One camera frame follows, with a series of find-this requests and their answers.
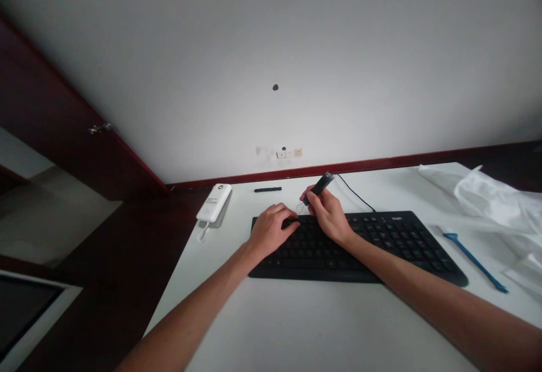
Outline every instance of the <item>white cloth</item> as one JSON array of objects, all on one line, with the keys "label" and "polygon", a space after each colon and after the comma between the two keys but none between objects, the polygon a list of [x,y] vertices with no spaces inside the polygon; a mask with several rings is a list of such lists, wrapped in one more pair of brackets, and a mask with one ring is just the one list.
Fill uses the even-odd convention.
[{"label": "white cloth", "polygon": [[516,190],[480,168],[461,176],[420,165],[418,173],[454,196],[464,214],[510,228],[513,235],[501,237],[519,260],[503,273],[542,296],[542,194]]}]

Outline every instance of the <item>blue tool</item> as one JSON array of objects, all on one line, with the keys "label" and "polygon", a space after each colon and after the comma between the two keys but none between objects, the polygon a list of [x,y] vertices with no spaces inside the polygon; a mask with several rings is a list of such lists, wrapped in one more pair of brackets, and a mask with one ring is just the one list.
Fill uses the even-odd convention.
[{"label": "blue tool", "polygon": [[474,264],[480,268],[480,270],[488,277],[488,279],[495,285],[495,287],[497,288],[497,290],[503,292],[503,293],[508,293],[508,289],[506,287],[504,287],[501,283],[499,283],[499,281],[497,279],[495,279],[491,273],[489,273],[487,271],[486,268],[484,268],[482,266],[482,264],[480,262],[478,262],[478,259],[476,259],[472,253],[469,252],[469,250],[467,248],[465,248],[465,246],[459,241],[459,236],[456,234],[456,233],[451,233],[451,232],[446,232],[442,227],[440,228],[440,230],[442,231],[442,235],[448,239],[451,239],[452,241],[454,241],[456,243],[457,246],[459,246],[459,249],[462,250],[466,256],[469,257],[469,259],[474,262]]}]

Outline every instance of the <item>wooden floor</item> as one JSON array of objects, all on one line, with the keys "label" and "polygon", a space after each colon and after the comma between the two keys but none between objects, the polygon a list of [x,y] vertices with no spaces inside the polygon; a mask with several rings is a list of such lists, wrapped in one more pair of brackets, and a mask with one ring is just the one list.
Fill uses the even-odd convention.
[{"label": "wooden floor", "polygon": [[[542,154],[495,156],[491,176],[542,191]],[[209,189],[122,205],[57,269],[108,287],[84,289],[19,371],[109,372],[141,339]]]}]

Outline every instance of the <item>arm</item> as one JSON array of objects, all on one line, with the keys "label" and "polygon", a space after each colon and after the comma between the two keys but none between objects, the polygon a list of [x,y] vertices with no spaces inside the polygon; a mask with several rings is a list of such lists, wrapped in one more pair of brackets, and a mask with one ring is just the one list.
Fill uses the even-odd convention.
[{"label": "arm", "polygon": [[256,221],[250,239],[201,286],[169,312],[130,352],[116,372],[184,370],[220,309],[245,276],[299,227],[282,221],[297,214],[282,203]]},{"label": "arm", "polygon": [[397,296],[482,370],[542,370],[542,330],[365,241],[329,190],[309,190],[309,210],[328,237],[367,266]]}]

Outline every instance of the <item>keyboard cable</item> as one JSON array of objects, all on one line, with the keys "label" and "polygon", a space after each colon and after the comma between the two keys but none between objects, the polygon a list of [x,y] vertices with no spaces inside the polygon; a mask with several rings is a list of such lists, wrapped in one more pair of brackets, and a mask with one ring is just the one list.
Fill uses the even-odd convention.
[{"label": "keyboard cable", "polygon": [[[339,176],[340,179],[344,182],[344,184],[346,184],[346,186],[350,189],[350,186],[348,185],[346,181],[344,181],[343,177],[339,173],[336,173],[336,175]],[[352,189],[350,189],[350,191],[353,192],[356,195],[356,197],[358,197],[361,201],[363,201],[365,205],[367,205],[367,207],[373,210],[373,212],[377,212],[373,207],[370,206],[369,203],[367,203],[363,198],[359,197],[355,191],[353,191]]]}]

